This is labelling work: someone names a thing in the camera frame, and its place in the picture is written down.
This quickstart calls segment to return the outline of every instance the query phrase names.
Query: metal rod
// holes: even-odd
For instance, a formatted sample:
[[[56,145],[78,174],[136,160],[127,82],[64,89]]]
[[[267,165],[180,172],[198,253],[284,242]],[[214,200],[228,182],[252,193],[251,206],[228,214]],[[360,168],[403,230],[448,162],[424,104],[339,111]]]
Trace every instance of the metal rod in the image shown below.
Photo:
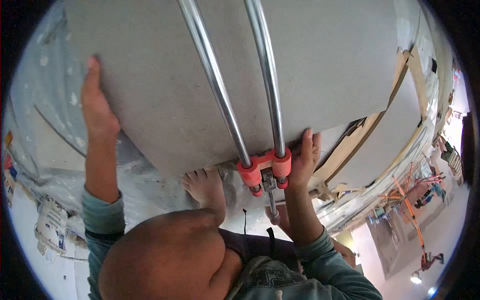
[[[237,118],[233,112],[233,107],[227,93],[227,87],[223,81],[222,72],[220,71],[218,61],[216,60],[215,52],[212,43],[210,42],[197,1],[178,0],[178,4],[188,30],[192,35],[193,43],[197,48],[208,82],[210,83],[218,107],[220,108],[228,133],[235,145],[235,150],[237,150],[240,162],[244,168],[249,168],[252,166],[252,162],[250,161],[247,148],[245,147],[245,142],[243,141]]]
[[[66,260],[71,260],[74,262],[88,263],[88,259],[85,259],[85,258],[76,258],[76,257],[63,256],[63,255],[61,255],[61,257],[65,258]]]
[[[412,178],[412,169],[413,169],[413,162],[410,162],[410,170],[408,171],[408,177],[407,177],[407,193],[408,193],[408,190],[410,189],[410,179]]]
[[[268,109],[270,111],[270,121],[272,123],[275,155],[278,158],[283,158],[285,156],[285,139],[283,136],[280,92],[278,91],[275,59],[267,22],[260,0],[244,0],[244,2],[255,38],[255,44],[257,45],[260,66],[262,67]]]
[[[272,216],[270,217],[270,222],[272,222],[273,225],[278,225],[280,223],[280,214],[278,213],[275,206],[273,190],[268,191],[268,199],[270,200],[270,212],[272,213]]]

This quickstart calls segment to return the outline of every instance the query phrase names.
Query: light fixture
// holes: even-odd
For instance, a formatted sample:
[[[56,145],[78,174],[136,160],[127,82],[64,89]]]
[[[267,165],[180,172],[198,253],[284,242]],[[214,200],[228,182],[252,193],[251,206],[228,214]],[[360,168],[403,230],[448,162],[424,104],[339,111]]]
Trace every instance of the light fixture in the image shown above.
[[[412,273],[412,276],[410,276],[410,281],[416,284],[421,283],[420,274],[418,271]]]
[[[434,288],[434,287],[431,287],[431,288],[428,290],[428,297],[433,297],[436,292],[437,292],[437,289]]]

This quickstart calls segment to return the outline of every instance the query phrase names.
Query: bare foot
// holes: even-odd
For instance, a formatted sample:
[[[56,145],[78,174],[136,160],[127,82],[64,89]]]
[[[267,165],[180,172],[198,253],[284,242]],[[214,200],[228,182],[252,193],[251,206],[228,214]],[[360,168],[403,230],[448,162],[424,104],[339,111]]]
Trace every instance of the bare foot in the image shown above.
[[[223,193],[223,183],[216,167],[188,172],[181,178],[181,184],[201,208],[217,211],[219,225],[225,219],[227,202]]]

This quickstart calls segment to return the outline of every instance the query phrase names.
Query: red plastic clamp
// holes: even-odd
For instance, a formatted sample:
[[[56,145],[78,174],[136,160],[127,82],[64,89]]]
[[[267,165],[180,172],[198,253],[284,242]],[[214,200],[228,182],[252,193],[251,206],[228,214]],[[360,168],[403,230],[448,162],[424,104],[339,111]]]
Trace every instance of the red plastic clamp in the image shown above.
[[[277,187],[284,189],[288,186],[287,176],[290,174],[292,167],[292,153],[285,148],[285,156],[278,158],[275,156],[275,150],[268,151],[263,156],[252,156],[252,166],[248,169],[237,163],[237,170],[240,173],[243,183],[249,187],[252,195],[255,197],[262,196],[262,175],[260,170],[272,168],[273,175],[277,178]]]

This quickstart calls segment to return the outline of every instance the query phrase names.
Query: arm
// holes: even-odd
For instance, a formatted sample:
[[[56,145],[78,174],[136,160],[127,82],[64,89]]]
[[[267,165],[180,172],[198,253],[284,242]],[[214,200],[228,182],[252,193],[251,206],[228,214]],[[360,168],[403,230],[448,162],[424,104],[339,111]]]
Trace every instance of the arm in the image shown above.
[[[382,299],[373,284],[335,251],[332,239],[313,209],[307,184],[320,158],[320,144],[320,134],[312,135],[312,130],[307,129],[300,156],[292,158],[292,171],[285,189],[291,238],[303,274],[330,285],[333,299]]]
[[[352,250],[350,250],[348,247],[345,247],[344,245],[340,244],[336,240],[332,239],[333,247],[335,248],[335,251],[340,253],[342,255],[342,258],[349,264],[351,265],[352,268],[355,268],[355,254],[353,254]]]
[[[115,144],[120,125],[99,88],[100,64],[89,59],[82,87],[82,107],[88,132],[85,190],[82,196],[91,299],[101,299],[98,276],[111,246],[123,236],[123,201],[117,187]]]

